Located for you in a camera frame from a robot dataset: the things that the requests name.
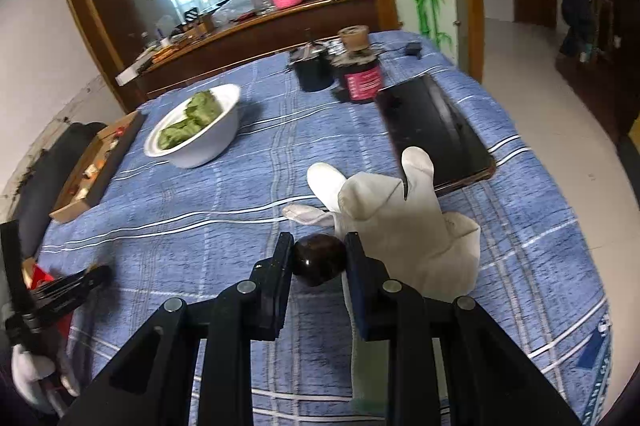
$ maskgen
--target blue tablecloth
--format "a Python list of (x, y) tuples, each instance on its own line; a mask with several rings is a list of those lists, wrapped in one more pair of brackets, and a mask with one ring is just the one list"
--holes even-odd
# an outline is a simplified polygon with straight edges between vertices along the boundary
[[(382, 32), (401, 48), (419, 38)], [(482, 228), (473, 297), (536, 363), (585, 424), (593, 424), (610, 370), (607, 301), (574, 212), (500, 105), (423, 40), (423, 57), (383, 54), (386, 84), (430, 71), (494, 154), (493, 178), (441, 197)], [(169, 297), (212, 298), (272, 254), (280, 231), (313, 231), (284, 219), (286, 203), (319, 205), (306, 169), (325, 161), (347, 176), (399, 175), (374, 104), (339, 104), (329, 90), (300, 91), (286, 54), (256, 60), (143, 105), (145, 124), (102, 202), (67, 224), (52, 223), (39, 263), (72, 273), (114, 267), (113, 287), (74, 315), (70, 351), (92, 376)], [(149, 131), (193, 93), (242, 87), (241, 128), (214, 161), (181, 170), (143, 154)], [(350, 408), (351, 329), (338, 279), (317, 289), (292, 282), (275, 343), (252, 345), (257, 424), (380, 424)], [(199, 398), (193, 389), (192, 411)]]

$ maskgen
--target white bowl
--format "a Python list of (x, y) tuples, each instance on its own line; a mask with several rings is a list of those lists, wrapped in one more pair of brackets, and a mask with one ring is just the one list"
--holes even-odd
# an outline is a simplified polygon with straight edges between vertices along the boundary
[(179, 168), (195, 168), (220, 155), (238, 133), (238, 101), (240, 87), (236, 84), (222, 84), (209, 91), (216, 96), (222, 106), (222, 115), (199, 133), (178, 144), (175, 148), (161, 150), (158, 147), (160, 132), (169, 125), (184, 119), (184, 108), (190, 99), (178, 104), (153, 128), (145, 141), (147, 157), (162, 157)]

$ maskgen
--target silver rivet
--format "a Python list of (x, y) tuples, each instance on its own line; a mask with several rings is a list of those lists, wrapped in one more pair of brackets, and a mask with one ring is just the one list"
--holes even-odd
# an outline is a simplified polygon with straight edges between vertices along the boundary
[(255, 291), (255, 283), (251, 280), (244, 280), (239, 282), (237, 289), (240, 294), (249, 294), (249, 292)]
[(164, 302), (164, 310), (167, 312), (175, 312), (182, 307), (182, 300), (180, 298), (169, 298)]
[(382, 288), (386, 292), (400, 292), (402, 290), (402, 284), (398, 280), (387, 280), (382, 284)]
[(463, 296), (458, 298), (458, 307), (460, 307), (463, 311), (471, 311), (476, 306), (476, 300), (470, 298), (469, 296)]

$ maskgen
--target brown tape roll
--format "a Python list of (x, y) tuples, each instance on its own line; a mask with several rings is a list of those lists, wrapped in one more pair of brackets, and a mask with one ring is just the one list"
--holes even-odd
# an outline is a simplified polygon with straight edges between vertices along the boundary
[(369, 48), (369, 27), (354, 25), (338, 31), (342, 44), (349, 52), (357, 52)]

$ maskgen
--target person in dark clothes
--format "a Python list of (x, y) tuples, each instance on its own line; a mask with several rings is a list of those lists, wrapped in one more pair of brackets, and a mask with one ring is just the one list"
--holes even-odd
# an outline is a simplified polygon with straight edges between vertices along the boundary
[(589, 0), (562, 0), (562, 18), (569, 25), (569, 32), (560, 53), (575, 57), (581, 52), (588, 52), (595, 26)]

